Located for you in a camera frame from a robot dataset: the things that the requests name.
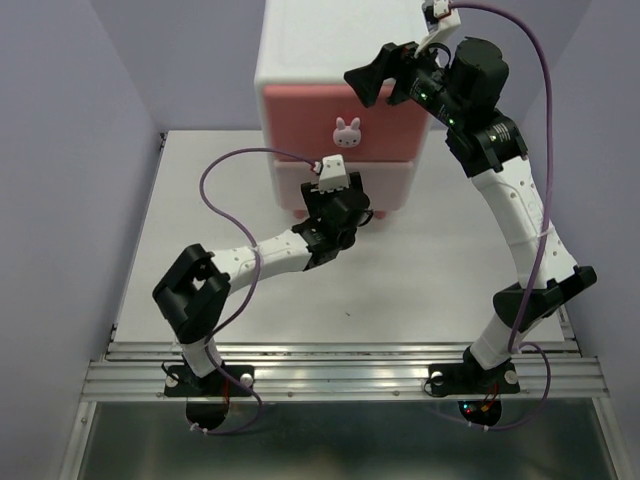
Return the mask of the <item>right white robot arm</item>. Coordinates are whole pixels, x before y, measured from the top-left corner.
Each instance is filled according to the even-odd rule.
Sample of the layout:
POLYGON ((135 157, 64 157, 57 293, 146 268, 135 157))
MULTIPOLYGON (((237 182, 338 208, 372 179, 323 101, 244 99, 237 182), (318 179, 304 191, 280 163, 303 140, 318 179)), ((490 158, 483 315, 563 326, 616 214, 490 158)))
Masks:
POLYGON ((497 103, 509 66, 493 43, 467 37, 445 66, 441 46, 385 44, 374 60, 344 73, 364 107, 394 80, 388 104, 413 101, 446 128, 446 145, 483 196, 511 252, 517 281, 493 297, 494 315, 468 348, 463 384, 482 390, 541 319, 592 286, 597 276, 568 252, 549 218, 534 179, 528 149, 516 123, 497 103))

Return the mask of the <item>bunny knob drawer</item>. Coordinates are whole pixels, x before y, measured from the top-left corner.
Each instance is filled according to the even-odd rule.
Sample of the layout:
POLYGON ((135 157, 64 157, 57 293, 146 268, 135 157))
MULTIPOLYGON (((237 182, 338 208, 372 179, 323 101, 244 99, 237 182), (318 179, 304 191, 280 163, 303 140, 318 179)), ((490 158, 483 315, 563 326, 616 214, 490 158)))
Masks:
POLYGON ((349 124, 342 117, 336 118, 335 129, 332 134, 334 144, 343 149, 355 148, 361 142, 361 120, 355 117, 349 124))

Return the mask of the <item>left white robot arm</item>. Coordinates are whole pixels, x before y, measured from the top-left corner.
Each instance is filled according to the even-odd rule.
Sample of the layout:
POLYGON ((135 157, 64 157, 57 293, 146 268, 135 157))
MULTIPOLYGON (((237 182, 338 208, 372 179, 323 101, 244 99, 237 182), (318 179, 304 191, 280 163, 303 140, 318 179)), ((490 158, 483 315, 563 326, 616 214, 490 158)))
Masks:
POLYGON ((152 298, 181 346, 188 382, 199 393, 213 393, 222 384, 223 361, 212 333, 231 294, 258 280, 314 269, 354 245, 370 200, 358 172, 346 180, 345 187, 332 191, 303 184, 309 217, 268 240, 219 251, 186 247, 155 286, 152 298))

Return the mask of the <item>light pink drawer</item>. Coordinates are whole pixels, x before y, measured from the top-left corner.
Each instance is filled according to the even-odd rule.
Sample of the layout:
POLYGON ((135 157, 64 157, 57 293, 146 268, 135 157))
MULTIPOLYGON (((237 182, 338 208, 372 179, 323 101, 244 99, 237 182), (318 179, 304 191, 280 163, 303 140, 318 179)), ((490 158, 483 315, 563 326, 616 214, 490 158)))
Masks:
MULTIPOLYGON (((374 211, 399 210, 406 202, 416 163, 410 162, 348 162, 348 172, 358 172, 364 192, 374 211)), ((306 206, 301 185, 317 182, 310 166, 299 161, 270 161, 270 173, 277 203, 284 210, 301 211, 306 206)))

